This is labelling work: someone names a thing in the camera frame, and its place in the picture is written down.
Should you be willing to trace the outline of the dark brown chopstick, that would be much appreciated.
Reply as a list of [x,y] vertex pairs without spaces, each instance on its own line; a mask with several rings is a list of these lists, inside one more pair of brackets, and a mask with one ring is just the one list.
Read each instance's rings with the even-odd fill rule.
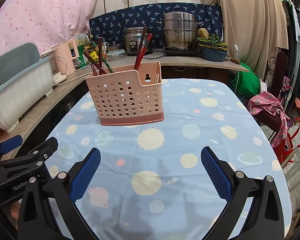
[[89,55],[89,53],[85,50],[83,51],[85,57],[89,60],[89,62],[99,71],[99,74],[107,74],[106,71]]

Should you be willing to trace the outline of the blue vegetable basin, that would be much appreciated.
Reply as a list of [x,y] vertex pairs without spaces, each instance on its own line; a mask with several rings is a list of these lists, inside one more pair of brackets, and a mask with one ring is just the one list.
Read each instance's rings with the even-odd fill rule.
[[198,47],[201,57],[207,61],[223,62],[228,53],[227,50],[209,48],[202,45],[199,45]]

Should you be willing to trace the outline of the white dish rack bin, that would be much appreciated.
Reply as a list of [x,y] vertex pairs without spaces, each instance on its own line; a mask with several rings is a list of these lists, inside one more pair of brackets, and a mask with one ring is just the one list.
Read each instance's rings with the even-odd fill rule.
[[53,91],[51,57],[29,66],[0,86],[0,129],[10,133],[21,116]]

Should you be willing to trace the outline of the pink dotted curtain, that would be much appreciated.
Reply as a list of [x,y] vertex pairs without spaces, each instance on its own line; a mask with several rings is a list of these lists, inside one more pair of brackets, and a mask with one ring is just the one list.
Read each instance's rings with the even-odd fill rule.
[[0,55],[24,43],[40,52],[85,33],[97,0],[6,0],[0,8]]

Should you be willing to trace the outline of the dark red chopstick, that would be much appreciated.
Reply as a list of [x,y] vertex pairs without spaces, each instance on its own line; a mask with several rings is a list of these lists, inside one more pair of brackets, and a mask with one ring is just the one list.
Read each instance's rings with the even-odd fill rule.
[[144,27],[143,27],[143,30],[142,30],[142,34],[141,34],[141,39],[140,39],[140,43],[139,43],[139,47],[138,47],[137,56],[136,56],[136,59],[135,59],[134,69],[137,69],[137,68],[138,68],[139,56],[140,56],[140,54],[141,54],[142,45],[143,45],[143,42],[144,42],[146,33],[147,33],[147,27],[144,26]]

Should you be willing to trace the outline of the beige hanging curtain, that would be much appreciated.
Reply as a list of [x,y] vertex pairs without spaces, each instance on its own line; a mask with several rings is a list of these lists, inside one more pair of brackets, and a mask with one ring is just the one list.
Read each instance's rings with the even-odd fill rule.
[[286,15],[281,0],[201,0],[221,6],[223,39],[231,57],[264,76],[277,49],[288,48]]

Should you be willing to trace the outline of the steel rice cooker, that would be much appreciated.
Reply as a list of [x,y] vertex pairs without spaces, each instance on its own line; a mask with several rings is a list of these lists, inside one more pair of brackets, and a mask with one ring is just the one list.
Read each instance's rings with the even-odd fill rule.
[[138,53],[143,27],[131,27],[124,31],[125,51],[127,55],[133,56]]

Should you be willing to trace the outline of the grey-blue dish rack lid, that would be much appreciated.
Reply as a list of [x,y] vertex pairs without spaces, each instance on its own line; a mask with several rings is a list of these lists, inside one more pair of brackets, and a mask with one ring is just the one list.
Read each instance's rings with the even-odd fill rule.
[[0,92],[12,81],[40,64],[34,43],[26,43],[0,56]]

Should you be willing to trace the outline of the pink perforated utensil basket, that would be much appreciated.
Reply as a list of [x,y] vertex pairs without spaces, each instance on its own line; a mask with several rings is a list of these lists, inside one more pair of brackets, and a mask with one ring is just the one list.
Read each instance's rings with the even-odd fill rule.
[[86,78],[101,125],[128,126],[164,120],[160,62],[115,67]]

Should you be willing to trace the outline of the red chopstick in basket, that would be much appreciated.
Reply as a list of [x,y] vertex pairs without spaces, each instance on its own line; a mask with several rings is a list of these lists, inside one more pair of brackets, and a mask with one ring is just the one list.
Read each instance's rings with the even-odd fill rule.
[[146,37],[146,39],[143,42],[141,54],[139,56],[139,61],[138,61],[138,68],[139,68],[139,66],[141,64],[143,56],[145,55],[145,52],[147,51],[147,48],[148,48],[148,45],[149,45],[149,43],[150,43],[150,41],[152,39],[152,36],[153,36],[153,34],[148,34],[147,37]]

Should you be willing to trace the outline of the pink electric kettle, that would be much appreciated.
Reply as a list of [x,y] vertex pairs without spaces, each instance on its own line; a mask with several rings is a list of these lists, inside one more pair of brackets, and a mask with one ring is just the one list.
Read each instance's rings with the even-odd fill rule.
[[74,60],[79,57],[75,39],[70,39],[52,47],[55,53],[57,70],[62,75],[70,75],[75,72]]

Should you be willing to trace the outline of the grey wooden counter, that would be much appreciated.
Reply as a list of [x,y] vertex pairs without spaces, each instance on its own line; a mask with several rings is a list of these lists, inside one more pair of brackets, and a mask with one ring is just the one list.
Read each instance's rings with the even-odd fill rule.
[[[247,69],[229,60],[212,62],[200,57],[166,56],[164,50],[157,49],[146,55],[143,62],[159,61],[162,77],[209,79],[227,83],[230,73],[246,72]],[[66,115],[71,106],[88,92],[85,76],[90,68],[80,69],[69,75],[67,81],[53,89],[53,92],[37,101],[19,121],[19,125],[7,133],[0,129],[0,142],[15,135],[23,137],[23,149],[32,149],[44,141]]]

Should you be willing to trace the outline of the stacked steel steamer pot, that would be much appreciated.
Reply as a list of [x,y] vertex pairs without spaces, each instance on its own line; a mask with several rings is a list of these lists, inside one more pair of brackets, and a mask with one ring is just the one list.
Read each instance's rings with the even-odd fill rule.
[[188,12],[173,11],[164,14],[163,32],[166,49],[177,51],[193,50],[198,22],[195,15]]

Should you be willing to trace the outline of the clear food container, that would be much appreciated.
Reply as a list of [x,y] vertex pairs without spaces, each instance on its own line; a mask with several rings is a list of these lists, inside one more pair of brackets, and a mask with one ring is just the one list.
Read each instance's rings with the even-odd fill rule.
[[110,51],[107,53],[107,60],[108,61],[117,61],[117,60],[123,59],[124,56],[125,56],[124,49],[114,50],[114,51]]

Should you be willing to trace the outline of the navy floral backsplash cloth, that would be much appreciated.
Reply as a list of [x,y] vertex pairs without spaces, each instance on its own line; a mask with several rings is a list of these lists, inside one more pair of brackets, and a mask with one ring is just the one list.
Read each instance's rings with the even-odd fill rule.
[[90,32],[95,42],[101,37],[107,43],[123,44],[126,29],[146,26],[153,34],[151,41],[154,48],[163,48],[163,14],[173,11],[191,13],[200,23],[199,28],[223,36],[223,16],[219,5],[181,2],[143,4],[108,12],[89,20]]

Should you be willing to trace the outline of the blue planet-print tablecloth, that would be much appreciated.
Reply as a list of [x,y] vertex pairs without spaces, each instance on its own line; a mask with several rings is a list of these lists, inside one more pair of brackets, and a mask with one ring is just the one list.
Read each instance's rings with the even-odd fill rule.
[[282,168],[260,127],[223,83],[162,82],[165,118],[138,126],[102,126],[87,94],[51,132],[58,150],[51,176],[96,147],[101,164],[78,209],[100,239],[202,239],[225,206],[200,159],[205,146],[250,178],[274,178],[285,228],[292,207]]

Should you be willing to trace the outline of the green plastic bag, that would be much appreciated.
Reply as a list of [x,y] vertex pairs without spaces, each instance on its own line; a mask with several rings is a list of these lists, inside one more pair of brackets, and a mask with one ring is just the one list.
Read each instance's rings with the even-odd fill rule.
[[241,62],[240,65],[248,71],[238,71],[230,78],[230,84],[236,94],[249,100],[260,93],[260,78],[255,75],[252,69],[244,62]]

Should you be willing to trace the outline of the pink floral cloth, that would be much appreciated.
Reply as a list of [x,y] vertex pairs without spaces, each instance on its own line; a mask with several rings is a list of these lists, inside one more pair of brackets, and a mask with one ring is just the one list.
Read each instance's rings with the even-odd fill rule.
[[273,148],[279,146],[286,139],[289,117],[275,96],[268,92],[257,94],[249,100],[247,109],[252,116],[257,117],[260,122],[275,132],[270,141]]

